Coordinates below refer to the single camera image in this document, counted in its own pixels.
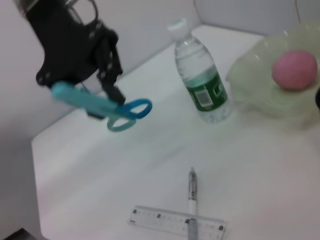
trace pale green bowl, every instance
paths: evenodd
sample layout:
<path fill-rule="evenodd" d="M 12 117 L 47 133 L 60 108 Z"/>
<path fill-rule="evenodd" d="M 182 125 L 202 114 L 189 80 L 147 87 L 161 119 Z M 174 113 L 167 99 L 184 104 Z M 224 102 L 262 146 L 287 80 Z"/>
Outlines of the pale green bowl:
<path fill-rule="evenodd" d="M 318 110 L 315 95 L 320 88 L 319 71 L 316 83 L 300 92 L 282 90 L 272 78 L 274 62 L 291 50 L 313 54 L 320 70 L 320 22 L 304 23 L 282 34 L 266 37 L 240 57 L 226 77 L 233 99 L 280 117 Z"/>

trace green bottle label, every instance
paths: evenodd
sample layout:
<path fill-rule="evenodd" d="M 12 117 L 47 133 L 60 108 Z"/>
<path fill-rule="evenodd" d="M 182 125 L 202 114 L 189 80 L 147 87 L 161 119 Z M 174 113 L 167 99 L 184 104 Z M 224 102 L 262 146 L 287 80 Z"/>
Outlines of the green bottle label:
<path fill-rule="evenodd" d="M 209 82 L 197 87 L 187 87 L 186 89 L 196 108 L 201 112 L 215 110 L 228 99 L 227 92 L 218 72 L 215 73 Z"/>

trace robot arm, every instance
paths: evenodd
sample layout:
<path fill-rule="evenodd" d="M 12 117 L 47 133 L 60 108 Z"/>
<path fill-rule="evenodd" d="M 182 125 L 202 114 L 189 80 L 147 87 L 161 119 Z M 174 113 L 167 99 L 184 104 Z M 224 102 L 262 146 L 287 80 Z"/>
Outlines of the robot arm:
<path fill-rule="evenodd" d="M 114 102 L 126 101 L 114 86 L 123 73 L 116 44 L 118 36 L 96 18 L 84 25 L 73 9 L 78 0 L 14 0 L 43 46 L 45 59 L 36 75 L 40 86 L 64 81 L 73 86 L 98 70 L 102 89 Z"/>

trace plastic water bottle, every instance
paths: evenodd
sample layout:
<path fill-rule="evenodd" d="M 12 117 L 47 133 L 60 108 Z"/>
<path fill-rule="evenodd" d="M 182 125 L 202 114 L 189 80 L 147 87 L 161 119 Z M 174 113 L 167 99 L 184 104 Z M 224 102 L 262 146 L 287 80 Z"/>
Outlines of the plastic water bottle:
<path fill-rule="evenodd" d="M 175 41 L 175 63 L 197 110 L 207 123 L 226 119 L 231 101 L 208 49 L 192 34 L 185 19 L 168 26 Z"/>

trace scissor handle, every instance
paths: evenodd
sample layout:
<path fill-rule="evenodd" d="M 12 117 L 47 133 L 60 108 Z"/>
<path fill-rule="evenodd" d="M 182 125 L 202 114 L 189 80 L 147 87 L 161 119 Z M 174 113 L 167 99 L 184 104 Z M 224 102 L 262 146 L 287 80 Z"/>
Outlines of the scissor handle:
<path fill-rule="evenodd" d="M 127 129 L 131 128 L 137 122 L 137 120 L 135 120 L 135 119 L 127 119 L 127 118 L 125 118 L 125 120 L 127 120 L 128 122 L 126 122 L 126 123 L 124 123 L 123 125 L 120 125 L 120 126 L 114 126 L 115 123 L 119 119 L 121 119 L 121 117 L 120 116 L 116 116 L 116 115 L 110 116 L 110 118 L 108 119 L 107 128 L 111 132 L 115 132 L 115 133 L 122 132 L 124 130 L 127 130 Z"/>
<path fill-rule="evenodd" d="M 139 107 L 141 105 L 146 105 L 145 108 L 138 113 L 132 112 L 131 110 Z M 138 99 L 129 103 L 124 104 L 123 106 L 118 106 L 114 111 L 121 116 L 125 116 L 130 119 L 143 119 L 147 116 L 152 110 L 152 102 L 148 99 Z"/>

